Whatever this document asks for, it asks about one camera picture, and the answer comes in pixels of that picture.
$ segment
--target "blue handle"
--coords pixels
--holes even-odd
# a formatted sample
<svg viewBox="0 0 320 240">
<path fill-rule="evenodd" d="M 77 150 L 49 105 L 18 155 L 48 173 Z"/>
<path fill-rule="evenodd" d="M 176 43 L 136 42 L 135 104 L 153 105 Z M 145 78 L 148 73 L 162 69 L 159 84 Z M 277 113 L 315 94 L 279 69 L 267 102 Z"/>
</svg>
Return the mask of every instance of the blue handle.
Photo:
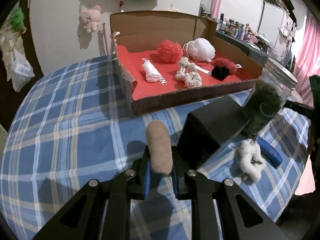
<svg viewBox="0 0 320 240">
<path fill-rule="evenodd" d="M 261 152 L 265 155 L 265 157 L 268 158 L 272 166 L 278 168 L 283 161 L 278 151 L 275 148 L 273 148 L 270 144 L 268 144 L 260 136 L 257 137 L 257 142 L 260 145 Z"/>
</svg>

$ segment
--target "bed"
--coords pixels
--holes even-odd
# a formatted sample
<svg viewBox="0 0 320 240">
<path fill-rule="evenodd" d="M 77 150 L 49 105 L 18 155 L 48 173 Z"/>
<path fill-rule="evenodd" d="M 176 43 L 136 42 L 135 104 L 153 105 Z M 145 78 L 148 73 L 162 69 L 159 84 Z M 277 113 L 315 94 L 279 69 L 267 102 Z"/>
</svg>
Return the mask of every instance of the bed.
<svg viewBox="0 0 320 240">
<path fill-rule="evenodd" d="M 242 104 L 249 92 L 230 95 Z M 145 129 L 161 120 L 177 144 L 187 114 L 211 100 L 129 118 L 116 61 L 99 57 L 69 65 L 40 79 L 21 104 L 8 133 L 0 175 L 1 213 L 18 239 L 38 230 L 90 179 L 105 181 L 142 157 Z M 276 221 L 298 186 L 306 162 L 308 122 L 281 110 L 261 132 L 283 158 L 269 163 L 256 184 L 241 188 Z M 234 146 L 200 169 L 222 181 L 241 174 Z M 152 175 L 146 201 L 132 201 L 132 239 L 191 239 L 190 201 L 177 201 L 170 177 Z"/>
</svg>

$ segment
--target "black pom pom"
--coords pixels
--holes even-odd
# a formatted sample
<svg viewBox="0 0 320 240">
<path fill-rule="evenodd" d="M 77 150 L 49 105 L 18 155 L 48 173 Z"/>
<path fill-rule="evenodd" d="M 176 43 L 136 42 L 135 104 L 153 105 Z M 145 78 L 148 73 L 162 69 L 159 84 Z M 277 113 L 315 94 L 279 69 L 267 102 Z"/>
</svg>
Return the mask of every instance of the black pom pom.
<svg viewBox="0 0 320 240">
<path fill-rule="evenodd" d="M 227 67 L 215 66 L 211 71 L 211 75 L 220 81 L 230 75 L 230 70 Z"/>
</svg>

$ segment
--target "plaid fabric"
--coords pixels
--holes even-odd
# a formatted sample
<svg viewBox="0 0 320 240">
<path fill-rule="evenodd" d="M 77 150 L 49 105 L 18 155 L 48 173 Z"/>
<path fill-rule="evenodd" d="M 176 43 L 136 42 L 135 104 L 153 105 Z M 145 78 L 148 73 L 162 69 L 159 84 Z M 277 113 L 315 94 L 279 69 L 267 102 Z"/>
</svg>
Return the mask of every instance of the plaid fabric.
<svg viewBox="0 0 320 240">
<path fill-rule="evenodd" d="M 1 166 L 1 212 L 19 239 L 35 233 L 87 181 L 112 179 L 142 157 L 145 129 L 161 120 L 177 143 L 187 114 L 210 100 L 131 120 L 115 61 L 100 57 L 67 66 L 39 80 L 11 125 Z M 248 92 L 231 97 L 242 104 Z M 274 221 L 294 193 L 306 161 L 308 122 L 281 110 L 261 133 L 283 157 L 267 164 L 260 182 L 242 189 Z M 239 176 L 235 144 L 201 168 L 210 179 Z M 190 201 L 177 201 L 170 177 L 152 175 L 146 201 L 132 201 L 132 239 L 191 239 Z"/>
</svg>

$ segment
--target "silver metal lid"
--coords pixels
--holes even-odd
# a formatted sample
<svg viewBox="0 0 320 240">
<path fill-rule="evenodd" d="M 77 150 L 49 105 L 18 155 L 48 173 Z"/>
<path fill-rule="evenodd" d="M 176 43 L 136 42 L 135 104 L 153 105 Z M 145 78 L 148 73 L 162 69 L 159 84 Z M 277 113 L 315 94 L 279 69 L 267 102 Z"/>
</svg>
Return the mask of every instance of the silver metal lid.
<svg viewBox="0 0 320 240">
<path fill-rule="evenodd" d="M 297 79 L 280 63 L 268 58 L 265 67 L 287 88 L 294 90 L 298 84 Z"/>
</svg>

